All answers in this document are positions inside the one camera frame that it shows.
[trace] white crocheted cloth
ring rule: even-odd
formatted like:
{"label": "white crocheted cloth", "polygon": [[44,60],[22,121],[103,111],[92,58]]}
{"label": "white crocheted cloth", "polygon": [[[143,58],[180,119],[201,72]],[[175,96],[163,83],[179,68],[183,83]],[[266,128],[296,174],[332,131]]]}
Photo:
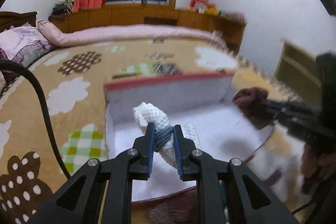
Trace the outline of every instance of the white crocheted cloth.
{"label": "white crocheted cloth", "polygon": [[[158,132],[168,126],[169,120],[167,115],[153,106],[142,102],[139,106],[133,108],[134,119],[138,123],[143,134],[146,134],[147,124],[149,122],[155,123],[155,132]],[[200,148],[200,140],[198,138],[196,129],[192,123],[181,125],[183,136],[194,141],[196,148]],[[161,157],[169,163],[172,167],[176,168],[176,158],[174,150],[173,135],[170,140],[159,150]]]}

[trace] clutter on cabinet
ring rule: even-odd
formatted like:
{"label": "clutter on cabinet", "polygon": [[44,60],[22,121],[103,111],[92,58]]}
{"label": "clutter on cabinet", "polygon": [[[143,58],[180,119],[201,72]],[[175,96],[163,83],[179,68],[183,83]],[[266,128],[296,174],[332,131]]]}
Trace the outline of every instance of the clutter on cabinet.
{"label": "clutter on cabinet", "polygon": [[66,15],[72,13],[73,5],[74,3],[72,0],[57,2],[55,7],[52,9],[51,16],[49,16],[49,21],[50,19],[63,20]]}
{"label": "clutter on cabinet", "polygon": [[205,14],[208,16],[221,16],[226,17],[228,19],[245,22],[245,13],[218,10],[214,3],[208,3],[208,4],[196,3],[194,7],[188,6],[187,10],[199,12],[200,14]]}

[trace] green checkered pattern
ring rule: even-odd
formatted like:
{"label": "green checkered pattern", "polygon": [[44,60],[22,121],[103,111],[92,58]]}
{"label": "green checkered pattern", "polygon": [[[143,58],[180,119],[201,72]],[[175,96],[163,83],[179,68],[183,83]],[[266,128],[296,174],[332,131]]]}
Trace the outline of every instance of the green checkered pattern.
{"label": "green checkered pattern", "polygon": [[122,74],[142,74],[147,76],[156,76],[156,71],[153,69],[153,63],[139,63],[132,66],[128,66],[127,68],[120,69],[119,73]]}
{"label": "green checkered pattern", "polygon": [[61,154],[69,173],[76,173],[89,159],[107,160],[105,138],[94,124],[72,132],[61,147]]}

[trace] floral pillowcase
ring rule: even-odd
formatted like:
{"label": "floral pillowcase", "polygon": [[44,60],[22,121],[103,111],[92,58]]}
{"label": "floral pillowcase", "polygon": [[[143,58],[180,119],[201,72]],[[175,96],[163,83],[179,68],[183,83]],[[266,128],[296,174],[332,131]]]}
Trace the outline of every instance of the floral pillowcase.
{"label": "floral pillowcase", "polygon": [[[0,59],[11,60],[28,67],[34,61],[50,52],[53,46],[29,23],[21,27],[11,26],[9,30],[0,33]],[[14,73],[5,73],[6,80],[16,77]]]}

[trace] wooden headboard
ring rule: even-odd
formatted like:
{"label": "wooden headboard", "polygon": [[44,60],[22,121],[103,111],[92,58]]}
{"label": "wooden headboard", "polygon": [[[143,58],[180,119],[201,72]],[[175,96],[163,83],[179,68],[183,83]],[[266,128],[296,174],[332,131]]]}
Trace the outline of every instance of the wooden headboard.
{"label": "wooden headboard", "polygon": [[37,12],[28,13],[14,13],[14,12],[0,12],[0,32],[5,29],[9,29],[12,25],[14,27],[20,27],[26,22],[31,26],[36,27],[36,15]]}

